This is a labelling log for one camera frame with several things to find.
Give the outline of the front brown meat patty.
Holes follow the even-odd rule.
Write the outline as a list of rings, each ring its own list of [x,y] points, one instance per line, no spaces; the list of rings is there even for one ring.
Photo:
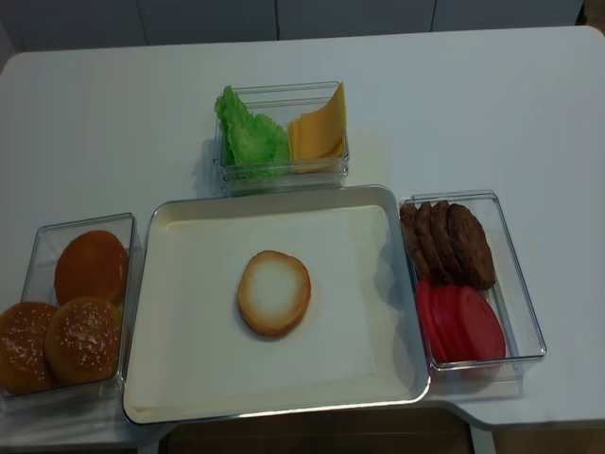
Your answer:
[[[449,206],[447,222],[452,249],[469,284],[479,290],[492,288],[496,280],[493,255],[481,223],[457,203]]]

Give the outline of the back red tomato slice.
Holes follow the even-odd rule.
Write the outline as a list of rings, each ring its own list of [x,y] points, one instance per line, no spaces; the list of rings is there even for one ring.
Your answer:
[[[432,287],[430,284],[421,280],[417,286],[417,303],[418,312],[421,318],[423,331],[427,336],[431,352],[434,360],[438,363],[442,363],[446,359],[445,351],[443,349],[441,340],[438,336],[437,328],[435,326],[432,308],[431,308],[431,291]]]

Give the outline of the front red tomato slice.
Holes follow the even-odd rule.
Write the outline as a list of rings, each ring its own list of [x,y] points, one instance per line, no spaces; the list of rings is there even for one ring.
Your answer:
[[[463,287],[456,313],[465,360],[493,360],[506,355],[503,330],[487,300],[475,289]]]

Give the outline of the left sesame bun top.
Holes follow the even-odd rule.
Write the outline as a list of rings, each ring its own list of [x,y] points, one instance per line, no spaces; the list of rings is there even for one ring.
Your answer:
[[[49,389],[44,340],[57,308],[47,303],[22,302],[1,314],[1,387],[12,394]]]

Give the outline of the plain brown bun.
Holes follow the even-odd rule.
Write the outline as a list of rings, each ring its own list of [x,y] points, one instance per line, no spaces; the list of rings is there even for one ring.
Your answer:
[[[94,230],[73,239],[57,262],[54,289],[64,306],[80,297],[96,297],[115,306],[122,301],[129,257],[111,232]]]

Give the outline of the clear bun container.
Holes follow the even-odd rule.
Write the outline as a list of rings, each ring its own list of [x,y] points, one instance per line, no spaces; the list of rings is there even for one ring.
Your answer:
[[[59,385],[48,391],[35,393],[14,394],[2,390],[2,410],[17,411],[60,406],[68,402],[95,401],[114,397],[122,392],[127,375],[131,332],[144,259],[133,214],[90,218],[40,228],[35,236],[21,299],[58,306],[54,275],[61,253],[78,236],[98,230],[115,235],[125,248],[127,256],[125,295],[117,305],[117,309],[121,313],[121,333],[116,373],[104,380],[76,385]]]

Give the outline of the back brown meat patty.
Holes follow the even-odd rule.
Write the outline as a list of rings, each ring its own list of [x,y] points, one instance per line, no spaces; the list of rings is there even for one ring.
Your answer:
[[[431,281],[431,271],[425,259],[420,241],[415,231],[415,217],[417,208],[412,203],[404,203],[400,207],[400,223],[405,237],[407,251],[412,257],[418,278],[424,281]]]

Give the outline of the sesame bun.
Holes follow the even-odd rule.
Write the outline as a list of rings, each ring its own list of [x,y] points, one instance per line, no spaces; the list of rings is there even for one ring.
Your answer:
[[[1,387],[12,394],[49,389],[44,340],[57,308],[47,303],[22,302],[1,314]]]
[[[52,316],[44,340],[49,367],[64,385],[105,380],[117,371],[121,312],[96,297],[80,297]]]

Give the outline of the red tomato slice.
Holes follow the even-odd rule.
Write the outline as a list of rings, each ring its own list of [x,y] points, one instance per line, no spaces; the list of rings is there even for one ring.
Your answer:
[[[431,291],[432,287],[430,284],[421,280],[417,286],[417,303],[418,312],[421,318],[423,331],[427,336],[431,352],[434,360],[438,363],[442,363],[446,359],[445,351],[443,349],[441,340],[438,336],[437,328],[435,326],[432,308],[431,308]]]
[[[465,344],[459,331],[455,313],[459,287],[454,285],[436,287],[431,296],[432,314],[444,351],[442,362],[457,362],[465,359]]]
[[[487,300],[475,289],[463,287],[456,313],[465,360],[493,360],[506,355],[503,330]]]

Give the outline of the clear patty tomato container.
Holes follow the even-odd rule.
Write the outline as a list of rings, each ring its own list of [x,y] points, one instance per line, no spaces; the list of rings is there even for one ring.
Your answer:
[[[419,315],[429,364],[440,373],[469,371],[479,376],[520,376],[527,367],[545,358],[546,345],[499,199],[492,191],[443,193],[414,196],[401,201],[400,207],[404,203],[412,203],[418,211],[423,202],[429,202],[432,207],[439,201],[447,201],[449,206],[457,203],[467,207],[481,223],[492,250],[496,280],[494,286],[487,290],[472,287],[466,275],[466,283],[461,286],[453,283],[451,276],[449,283],[444,285],[433,285],[431,281],[427,281],[432,288],[431,296],[434,288],[449,285],[459,287],[459,290],[468,286],[478,291],[487,300],[500,323],[506,344],[506,355],[504,358],[493,360],[464,359],[438,363],[433,358]],[[418,278],[407,247],[406,258],[418,310],[417,286],[421,280]]]

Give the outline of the bottom bun half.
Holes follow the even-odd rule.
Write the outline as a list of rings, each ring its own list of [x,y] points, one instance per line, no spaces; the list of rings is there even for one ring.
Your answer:
[[[311,300],[311,280],[298,258],[272,250],[246,265],[237,289],[241,317],[256,334],[282,337],[303,319]]]

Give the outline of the brown meat patty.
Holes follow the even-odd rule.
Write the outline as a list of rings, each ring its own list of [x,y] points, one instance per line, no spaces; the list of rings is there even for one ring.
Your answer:
[[[433,285],[444,285],[450,281],[450,274],[441,262],[441,256],[431,233],[431,204],[423,202],[415,217],[415,232],[423,251],[424,260],[431,273]]]
[[[479,290],[492,288],[496,280],[493,255],[481,223],[457,203],[449,206],[447,222],[452,249],[469,284]]]
[[[431,281],[431,271],[425,259],[420,241],[415,231],[415,217],[417,208],[412,203],[404,203],[400,207],[400,223],[405,237],[407,251],[412,257],[418,278],[424,281]]]
[[[451,281],[459,286],[466,283],[465,274],[458,262],[450,242],[447,212],[449,203],[439,201],[430,210],[430,228],[441,263],[451,276]]]

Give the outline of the green lettuce leaf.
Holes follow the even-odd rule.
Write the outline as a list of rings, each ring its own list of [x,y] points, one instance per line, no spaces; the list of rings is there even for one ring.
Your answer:
[[[289,160],[285,130],[263,113],[252,113],[228,85],[216,99],[215,112],[227,166],[250,166]]]

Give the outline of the clear lettuce cheese container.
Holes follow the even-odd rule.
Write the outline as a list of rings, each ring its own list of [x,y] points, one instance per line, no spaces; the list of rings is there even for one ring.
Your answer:
[[[265,114],[286,133],[288,124],[302,114],[323,107],[332,97],[339,82],[318,82],[248,88],[233,88],[253,114]],[[317,161],[290,159],[285,162],[250,166],[227,166],[225,150],[216,116],[215,188],[224,195],[246,196],[306,188],[339,188],[345,184],[349,169],[349,144],[344,136],[343,154]]]

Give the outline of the right sesame bun top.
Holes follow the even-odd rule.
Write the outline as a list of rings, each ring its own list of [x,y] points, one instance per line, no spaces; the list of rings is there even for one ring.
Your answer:
[[[80,297],[52,316],[44,340],[49,367],[64,385],[105,380],[117,371],[121,312],[96,297]]]

